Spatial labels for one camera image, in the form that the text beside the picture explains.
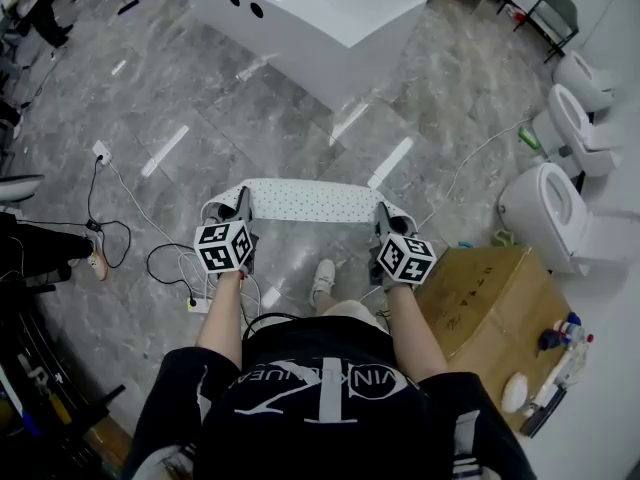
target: marble floor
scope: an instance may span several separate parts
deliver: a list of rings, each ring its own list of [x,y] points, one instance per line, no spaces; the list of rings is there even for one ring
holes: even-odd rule
[[[17,100],[34,98],[55,66],[14,143],[13,173],[46,175],[22,205],[30,219],[87,220],[96,140],[111,150],[149,217],[173,240],[189,244],[202,203],[246,178],[364,185],[410,138],[409,154],[378,180],[378,189],[418,222],[442,204],[421,229],[441,253],[459,241],[488,243],[498,225],[498,195],[533,155],[517,128],[502,135],[469,161],[443,202],[462,160],[490,135],[540,111],[551,84],[554,64],[542,62],[545,42],[528,27],[512,33],[510,18],[496,16],[492,2],[474,14],[470,0],[430,2],[385,86],[340,114],[198,23],[187,0],[140,0],[117,16],[121,5],[58,5],[60,21],[75,20],[75,28],[55,60],[37,36],[21,47],[21,56],[38,55],[15,87]],[[143,166],[178,132],[177,145],[143,175]],[[80,264],[71,281],[43,296],[43,306],[54,337],[102,390],[126,386],[111,409],[132,432],[163,355],[192,344],[203,317],[187,313],[184,286],[164,286],[146,272],[147,254],[165,239],[109,167],[99,169],[92,212],[131,228],[125,261],[105,282]],[[310,315],[307,293],[323,257],[338,267],[338,296],[360,298],[370,290],[371,227],[259,221],[254,231],[265,311]],[[109,226],[105,250],[112,263],[125,246],[123,230]],[[174,250],[153,260],[156,275],[179,277]],[[250,284],[245,290],[257,296]],[[250,316],[256,307],[245,302]],[[380,292],[364,302],[372,311],[384,306]]]

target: white shoe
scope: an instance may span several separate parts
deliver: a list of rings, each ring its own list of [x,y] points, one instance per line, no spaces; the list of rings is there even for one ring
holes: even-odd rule
[[[22,130],[22,123],[24,123],[24,116],[20,116],[20,121],[18,121],[18,124],[13,127],[13,140],[16,140],[20,135],[20,130]]]
[[[324,292],[331,295],[331,287],[336,278],[336,266],[331,260],[322,260],[316,268],[316,274],[313,276],[313,286],[309,295],[309,303],[312,307],[316,307],[314,299],[316,292]]]
[[[107,265],[107,260],[104,259],[104,254],[102,254],[102,242],[97,236],[87,238],[88,240],[91,240],[93,244],[93,252],[91,253],[91,256],[87,258],[87,263],[95,272],[96,277],[100,281],[104,281],[107,278],[109,266]]]

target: black t-shirt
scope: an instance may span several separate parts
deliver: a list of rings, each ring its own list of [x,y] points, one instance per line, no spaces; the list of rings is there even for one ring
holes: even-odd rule
[[[482,467],[503,479],[535,478],[476,375],[446,373],[416,384],[398,370],[390,336],[359,320],[266,327],[243,344],[243,364],[240,372],[197,347],[167,354],[123,478],[176,444],[195,444],[196,480],[238,461],[263,473],[313,464],[306,472],[315,473],[380,472],[390,460],[396,473],[420,470],[425,478],[473,478]],[[473,411],[471,440],[468,426],[458,439],[459,416]]]

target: green object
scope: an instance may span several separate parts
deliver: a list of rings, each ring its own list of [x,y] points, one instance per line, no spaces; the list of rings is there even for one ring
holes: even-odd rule
[[[491,237],[491,245],[494,247],[509,247],[515,243],[513,233],[506,229],[498,229]]]
[[[538,139],[536,139],[527,130],[525,130],[524,127],[520,127],[520,129],[518,130],[518,135],[529,145],[531,149],[540,149],[540,143],[538,142]]]

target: toilet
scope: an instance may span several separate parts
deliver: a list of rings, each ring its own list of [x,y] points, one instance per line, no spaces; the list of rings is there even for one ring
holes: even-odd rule
[[[622,160],[624,132],[612,123],[592,125],[576,97],[560,84],[551,88],[548,106],[533,120],[533,130],[549,159],[570,178],[581,171],[604,176]]]
[[[616,77],[607,69],[590,66],[577,52],[569,52],[556,66],[553,81],[576,97],[585,112],[610,107],[615,97]]]
[[[594,264],[629,264],[640,253],[640,214],[594,211],[558,165],[543,163],[510,183],[498,213],[516,241],[549,270],[587,274]]]

